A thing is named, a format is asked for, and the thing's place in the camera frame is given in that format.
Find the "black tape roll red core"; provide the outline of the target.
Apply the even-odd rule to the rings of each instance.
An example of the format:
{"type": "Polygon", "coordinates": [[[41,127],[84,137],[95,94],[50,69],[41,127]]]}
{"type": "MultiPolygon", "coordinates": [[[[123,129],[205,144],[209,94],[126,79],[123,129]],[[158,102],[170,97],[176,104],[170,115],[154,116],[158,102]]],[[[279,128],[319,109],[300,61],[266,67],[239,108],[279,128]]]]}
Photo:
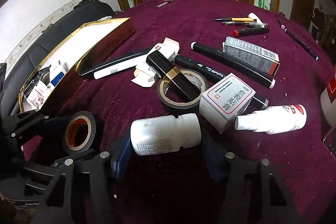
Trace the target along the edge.
{"type": "Polygon", "coordinates": [[[88,111],[75,113],[66,127],[63,148],[68,155],[87,151],[96,146],[97,123],[88,111]]]}

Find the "white pill bottle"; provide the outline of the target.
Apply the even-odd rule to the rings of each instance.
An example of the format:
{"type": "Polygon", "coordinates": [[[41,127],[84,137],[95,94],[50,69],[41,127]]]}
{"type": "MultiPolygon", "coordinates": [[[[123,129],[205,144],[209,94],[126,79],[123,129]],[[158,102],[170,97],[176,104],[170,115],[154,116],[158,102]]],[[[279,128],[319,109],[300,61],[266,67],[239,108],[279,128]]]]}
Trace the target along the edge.
{"type": "Polygon", "coordinates": [[[201,143],[201,128],[196,114],[138,119],[130,127],[130,138],[137,155],[177,152],[201,143]]]}
{"type": "Polygon", "coordinates": [[[40,109],[51,94],[52,90],[53,86],[51,84],[45,85],[42,81],[38,81],[27,97],[26,102],[33,109],[40,109]]]}

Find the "blue white medicine box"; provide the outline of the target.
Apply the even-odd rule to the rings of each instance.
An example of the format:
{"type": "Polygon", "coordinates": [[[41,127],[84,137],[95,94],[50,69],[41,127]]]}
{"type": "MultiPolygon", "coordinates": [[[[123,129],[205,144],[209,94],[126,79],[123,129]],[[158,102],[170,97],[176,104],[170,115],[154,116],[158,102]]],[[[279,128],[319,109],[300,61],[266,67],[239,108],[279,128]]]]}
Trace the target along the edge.
{"type": "Polygon", "coordinates": [[[66,64],[61,63],[60,60],[52,64],[50,66],[50,82],[48,83],[47,88],[54,89],[67,72],[68,69],[66,64]]]}

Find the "white red-bordered plaster box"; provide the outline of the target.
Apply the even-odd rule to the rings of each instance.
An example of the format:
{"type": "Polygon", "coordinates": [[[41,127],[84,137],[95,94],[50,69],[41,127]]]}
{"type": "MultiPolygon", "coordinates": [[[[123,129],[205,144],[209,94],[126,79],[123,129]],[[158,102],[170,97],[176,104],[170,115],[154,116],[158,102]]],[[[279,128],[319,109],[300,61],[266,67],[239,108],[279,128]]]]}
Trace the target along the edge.
{"type": "Polygon", "coordinates": [[[202,93],[199,112],[219,133],[223,133],[250,104],[255,91],[230,73],[202,93]]]}

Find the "white grey marker pen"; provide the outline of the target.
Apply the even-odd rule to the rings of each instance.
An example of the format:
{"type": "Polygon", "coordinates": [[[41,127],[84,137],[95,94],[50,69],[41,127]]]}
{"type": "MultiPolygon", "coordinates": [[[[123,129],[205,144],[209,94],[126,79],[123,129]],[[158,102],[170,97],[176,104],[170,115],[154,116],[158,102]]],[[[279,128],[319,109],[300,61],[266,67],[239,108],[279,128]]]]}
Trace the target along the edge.
{"type": "Polygon", "coordinates": [[[114,64],[114,65],[109,65],[108,67],[106,67],[104,69],[100,69],[100,70],[94,72],[93,77],[96,80],[101,79],[103,77],[113,75],[117,72],[124,71],[124,70],[132,68],[132,67],[136,67],[142,61],[143,61],[143,58],[139,57],[139,58],[135,58],[135,59],[126,60],[126,61],[114,64]]]}

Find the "black gold perfume box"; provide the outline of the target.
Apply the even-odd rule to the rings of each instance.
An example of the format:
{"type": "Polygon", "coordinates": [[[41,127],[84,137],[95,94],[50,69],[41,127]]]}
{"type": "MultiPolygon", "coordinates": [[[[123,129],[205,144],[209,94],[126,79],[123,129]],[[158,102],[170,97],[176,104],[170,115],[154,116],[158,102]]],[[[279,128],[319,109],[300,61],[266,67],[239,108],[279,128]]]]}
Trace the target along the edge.
{"type": "Polygon", "coordinates": [[[155,50],[150,53],[146,58],[146,63],[157,72],[161,79],[169,81],[177,96],[179,96],[183,102],[193,101],[201,94],[200,89],[160,51],[155,50]]]}

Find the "black leather sofa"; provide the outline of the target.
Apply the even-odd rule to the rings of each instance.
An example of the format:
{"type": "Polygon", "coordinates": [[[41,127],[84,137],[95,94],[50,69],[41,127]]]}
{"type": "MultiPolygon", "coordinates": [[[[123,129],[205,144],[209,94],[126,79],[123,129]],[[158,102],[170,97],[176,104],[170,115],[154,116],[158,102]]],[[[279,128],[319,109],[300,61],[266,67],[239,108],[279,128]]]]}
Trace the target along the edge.
{"type": "Polygon", "coordinates": [[[115,11],[99,0],[82,0],[56,23],[50,24],[36,42],[23,54],[5,79],[1,114],[3,117],[19,112],[18,94],[39,63],[69,34],[84,23],[94,22],[105,16],[114,16],[115,11]]]}

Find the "gold-edged white storage box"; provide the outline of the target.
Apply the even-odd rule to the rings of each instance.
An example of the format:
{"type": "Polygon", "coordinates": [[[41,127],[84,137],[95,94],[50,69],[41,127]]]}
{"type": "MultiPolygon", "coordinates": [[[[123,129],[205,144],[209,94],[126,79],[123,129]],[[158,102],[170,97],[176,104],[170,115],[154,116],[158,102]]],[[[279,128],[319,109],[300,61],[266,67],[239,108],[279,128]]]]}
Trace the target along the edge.
{"type": "Polygon", "coordinates": [[[135,33],[130,17],[113,18],[85,23],[59,43],[38,65],[22,85],[18,102],[20,112],[29,110],[24,105],[23,92],[37,71],[60,61],[69,69],[45,100],[41,110],[47,114],[59,112],[72,98],[84,79],[80,70],[105,61],[135,33]]]}

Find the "large white jug red cap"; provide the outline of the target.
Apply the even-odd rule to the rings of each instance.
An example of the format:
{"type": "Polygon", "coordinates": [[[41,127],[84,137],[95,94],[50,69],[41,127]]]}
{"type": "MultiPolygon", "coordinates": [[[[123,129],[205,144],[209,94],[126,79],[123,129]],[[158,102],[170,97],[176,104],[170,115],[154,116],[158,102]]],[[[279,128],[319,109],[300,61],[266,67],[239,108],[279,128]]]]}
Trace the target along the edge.
{"type": "Polygon", "coordinates": [[[327,121],[327,123],[333,127],[336,124],[336,75],[330,80],[327,84],[325,90],[322,92],[320,96],[320,104],[323,115],[327,121]]]}

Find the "black marker white caps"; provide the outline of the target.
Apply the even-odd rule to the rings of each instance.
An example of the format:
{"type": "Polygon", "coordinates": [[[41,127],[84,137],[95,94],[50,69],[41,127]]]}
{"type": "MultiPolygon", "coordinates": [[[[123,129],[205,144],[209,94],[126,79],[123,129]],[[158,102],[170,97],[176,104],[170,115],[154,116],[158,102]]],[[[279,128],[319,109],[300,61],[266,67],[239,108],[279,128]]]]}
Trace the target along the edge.
{"type": "Polygon", "coordinates": [[[239,59],[229,56],[210,46],[198,42],[192,42],[190,47],[193,51],[200,53],[201,55],[204,55],[208,58],[211,58],[217,62],[220,62],[221,64],[224,64],[244,74],[245,76],[248,76],[250,79],[256,81],[266,88],[272,89],[276,83],[276,80],[273,77],[252,67],[252,65],[245,64],[239,59]]]}

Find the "open white small carton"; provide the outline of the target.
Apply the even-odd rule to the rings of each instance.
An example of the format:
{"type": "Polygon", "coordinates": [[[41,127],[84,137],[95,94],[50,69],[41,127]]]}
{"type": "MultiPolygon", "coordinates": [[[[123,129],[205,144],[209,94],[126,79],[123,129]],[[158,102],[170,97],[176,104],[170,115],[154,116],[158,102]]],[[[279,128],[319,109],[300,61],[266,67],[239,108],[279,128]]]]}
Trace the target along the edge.
{"type": "Polygon", "coordinates": [[[179,42],[165,38],[156,44],[135,67],[134,79],[131,81],[141,87],[150,88],[157,79],[162,78],[173,69],[173,57],[179,52],[179,42]]]}

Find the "grey silver carton box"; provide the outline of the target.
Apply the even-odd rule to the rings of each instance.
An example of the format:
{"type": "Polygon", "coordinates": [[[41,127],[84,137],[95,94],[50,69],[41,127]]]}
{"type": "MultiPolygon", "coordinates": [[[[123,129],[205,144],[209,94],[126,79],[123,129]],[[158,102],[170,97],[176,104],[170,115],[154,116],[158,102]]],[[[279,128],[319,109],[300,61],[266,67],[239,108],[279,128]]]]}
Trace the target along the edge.
{"type": "Polygon", "coordinates": [[[230,36],[222,42],[222,51],[270,76],[275,76],[280,66],[277,53],[230,36]]]}

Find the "black art marker printed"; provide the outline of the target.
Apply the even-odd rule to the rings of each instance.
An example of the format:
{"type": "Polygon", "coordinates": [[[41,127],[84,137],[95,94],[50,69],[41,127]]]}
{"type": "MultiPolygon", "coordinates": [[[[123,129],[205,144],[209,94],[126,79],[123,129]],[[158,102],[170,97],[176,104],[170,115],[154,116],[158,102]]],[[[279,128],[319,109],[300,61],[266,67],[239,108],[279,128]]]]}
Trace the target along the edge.
{"type": "MultiPolygon", "coordinates": [[[[212,67],[209,67],[199,61],[196,61],[181,54],[176,54],[173,56],[173,63],[184,69],[191,69],[200,73],[206,78],[206,80],[210,81],[213,84],[218,83],[220,80],[224,79],[224,77],[227,76],[212,67]]],[[[268,103],[269,100],[258,93],[254,94],[251,101],[251,105],[257,110],[265,110],[268,107],[268,103]]]]}

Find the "long thin black pen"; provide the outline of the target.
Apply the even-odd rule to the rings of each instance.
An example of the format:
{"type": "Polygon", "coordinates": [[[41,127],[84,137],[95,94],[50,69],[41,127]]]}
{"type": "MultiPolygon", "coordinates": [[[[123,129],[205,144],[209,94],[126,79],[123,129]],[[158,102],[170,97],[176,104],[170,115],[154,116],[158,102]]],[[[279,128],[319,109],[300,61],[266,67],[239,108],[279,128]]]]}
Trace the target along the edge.
{"type": "Polygon", "coordinates": [[[290,36],[296,43],[298,43],[307,53],[309,53],[315,61],[317,61],[319,59],[319,57],[306,45],[306,43],[303,42],[299,37],[295,36],[295,34],[290,32],[290,30],[285,28],[284,32],[288,36],[290,36]]]}

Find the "black marker red cap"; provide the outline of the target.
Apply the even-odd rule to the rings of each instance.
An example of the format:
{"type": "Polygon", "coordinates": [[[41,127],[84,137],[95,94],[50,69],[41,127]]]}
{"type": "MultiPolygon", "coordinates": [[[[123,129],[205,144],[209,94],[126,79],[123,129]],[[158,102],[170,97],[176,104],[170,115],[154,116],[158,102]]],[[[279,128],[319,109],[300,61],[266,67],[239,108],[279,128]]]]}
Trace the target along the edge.
{"type": "Polygon", "coordinates": [[[241,38],[244,36],[252,36],[252,35],[263,35],[269,33],[269,28],[242,28],[239,30],[233,31],[233,36],[235,38],[241,38]]]}

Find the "grey clear pen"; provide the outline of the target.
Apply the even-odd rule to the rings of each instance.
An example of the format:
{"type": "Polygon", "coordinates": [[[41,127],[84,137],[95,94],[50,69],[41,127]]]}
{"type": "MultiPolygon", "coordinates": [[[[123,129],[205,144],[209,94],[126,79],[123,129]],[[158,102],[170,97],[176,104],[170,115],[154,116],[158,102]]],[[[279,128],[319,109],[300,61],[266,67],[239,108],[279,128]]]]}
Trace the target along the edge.
{"type": "Polygon", "coordinates": [[[268,23],[229,21],[229,22],[222,22],[222,25],[252,26],[252,27],[262,27],[262,28],[264,28],[264,27],[268,26],[268,23]]]}

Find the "short black pink pen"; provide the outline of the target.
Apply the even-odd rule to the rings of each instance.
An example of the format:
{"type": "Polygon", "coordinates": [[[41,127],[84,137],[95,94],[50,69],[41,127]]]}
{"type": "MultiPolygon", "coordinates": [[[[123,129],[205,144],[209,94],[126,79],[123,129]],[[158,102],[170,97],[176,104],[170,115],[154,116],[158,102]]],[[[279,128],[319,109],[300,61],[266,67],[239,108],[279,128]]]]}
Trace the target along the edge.
{"type": "Polygon", "coordinates": [[[282,19],[281,19],[281,17],[278,17],[278,24],[279,24],[279,26],[281,27],[281,29],[282,30],[285,30],[285,26],[283,25],[283,23],[282,23],[282,19]]]}

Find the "white small tube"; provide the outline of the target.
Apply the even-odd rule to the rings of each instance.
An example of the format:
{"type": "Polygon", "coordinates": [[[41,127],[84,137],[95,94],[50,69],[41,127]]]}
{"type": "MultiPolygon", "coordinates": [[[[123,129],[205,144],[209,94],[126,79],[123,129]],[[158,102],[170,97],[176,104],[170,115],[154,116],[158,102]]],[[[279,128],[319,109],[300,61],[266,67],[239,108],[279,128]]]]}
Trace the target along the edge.
{"type": "Polygon", "coordinates": [[[255,26],[263,27],[263,28],[266,26],[266,24],[263,23],[260,20],[260,18],[256,14],[254,14],[253,12],[249,13],[248,17],[253,19],[253,21],[255,22],[255,26]]]}

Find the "yellow black pen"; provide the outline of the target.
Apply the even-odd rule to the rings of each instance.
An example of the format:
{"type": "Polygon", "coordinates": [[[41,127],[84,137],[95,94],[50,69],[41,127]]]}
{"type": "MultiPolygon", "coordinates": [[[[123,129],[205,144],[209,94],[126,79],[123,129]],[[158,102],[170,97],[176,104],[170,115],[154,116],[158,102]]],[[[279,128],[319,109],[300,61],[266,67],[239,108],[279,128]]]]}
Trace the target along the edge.
{"type": "Polygon", "coordinates": [[[214,19],[215,22],[257,22],[253,18],[217,18],[214,19]]]}

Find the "person in dark clothes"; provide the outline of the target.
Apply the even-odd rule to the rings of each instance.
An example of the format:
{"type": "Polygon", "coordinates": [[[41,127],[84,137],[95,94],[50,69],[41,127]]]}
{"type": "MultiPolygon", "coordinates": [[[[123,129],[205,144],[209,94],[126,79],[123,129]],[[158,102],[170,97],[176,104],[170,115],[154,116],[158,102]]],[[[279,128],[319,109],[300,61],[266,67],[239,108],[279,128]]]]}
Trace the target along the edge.
{"type": "Polygon", "coordinates": [[[323,12],[323,5],[320,3],[318,7],[313,9],[311,17],[311,24],[312,24],[311,35],[314,40],[317,40],[318,33],[323,28],[324,23],[325,23],[325,15],[323,12]]]}

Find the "small pen near thermos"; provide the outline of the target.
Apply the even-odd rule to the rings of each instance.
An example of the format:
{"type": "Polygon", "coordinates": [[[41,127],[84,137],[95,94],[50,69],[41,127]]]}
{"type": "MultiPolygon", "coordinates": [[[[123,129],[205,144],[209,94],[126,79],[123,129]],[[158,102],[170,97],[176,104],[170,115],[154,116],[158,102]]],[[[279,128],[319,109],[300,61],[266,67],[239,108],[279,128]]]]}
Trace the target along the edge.
{"type": "Polygon", "coordinates": [[[166,2],[163,2],[163,3],[161,3],[160,5],[157,5],[155,8],[156,9],[159,9],[159,8],[161,8],[161,7],[164,7],[165,5],[168,5],[169,3],[171,3],[172,1],[166,1],[166,2]]]}

